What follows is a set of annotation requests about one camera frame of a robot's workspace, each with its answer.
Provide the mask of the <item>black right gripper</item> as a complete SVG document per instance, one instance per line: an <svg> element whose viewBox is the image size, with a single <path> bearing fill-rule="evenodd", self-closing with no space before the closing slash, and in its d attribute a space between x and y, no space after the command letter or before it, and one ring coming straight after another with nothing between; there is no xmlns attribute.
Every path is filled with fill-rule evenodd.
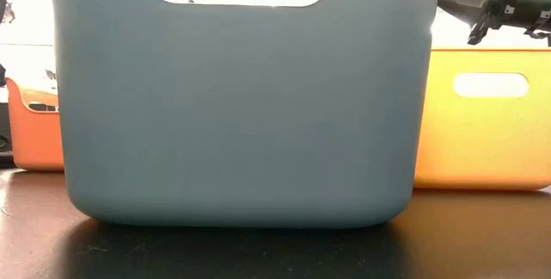
<svg viewBox="0 0 551 279"><path fill-rule="evenodd" d="M528 27L530 38L551 38L551 0L438 0L437 6L455 18L474 23L467 43L486 37L487 23L542 23Z"/></svg>

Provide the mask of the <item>yellow plastic bin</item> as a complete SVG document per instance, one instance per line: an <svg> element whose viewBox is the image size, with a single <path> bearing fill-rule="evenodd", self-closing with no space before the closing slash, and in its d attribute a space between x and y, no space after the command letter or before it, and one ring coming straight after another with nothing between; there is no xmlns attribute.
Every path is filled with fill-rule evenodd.
<svg viewBox="0 0 551 279"><path fill-rule="evenodd" d="M415 185L551 185L551 48L432 51Z"/></svg>

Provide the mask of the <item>blue-grey plastic bin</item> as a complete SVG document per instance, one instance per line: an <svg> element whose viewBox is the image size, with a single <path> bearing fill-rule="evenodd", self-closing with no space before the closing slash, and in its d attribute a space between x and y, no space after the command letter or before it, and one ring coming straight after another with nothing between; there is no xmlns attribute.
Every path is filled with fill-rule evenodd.
<svg viewBox="0 0 551 279"><path fill-rule="evenodd" d="M352 228L412 197L437 0L53 0L65 187L132 225Z"/></svg>

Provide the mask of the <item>orange plastic bin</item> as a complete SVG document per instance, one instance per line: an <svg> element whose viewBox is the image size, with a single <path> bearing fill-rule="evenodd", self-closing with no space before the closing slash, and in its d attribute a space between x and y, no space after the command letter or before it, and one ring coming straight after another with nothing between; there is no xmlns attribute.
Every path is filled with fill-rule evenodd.
<svg viewBox="0 0 551 279"><path fill-rule="evenodd" d="M5 79L15 165L27 171L62 171L64 158L58 93Z"/></svg>

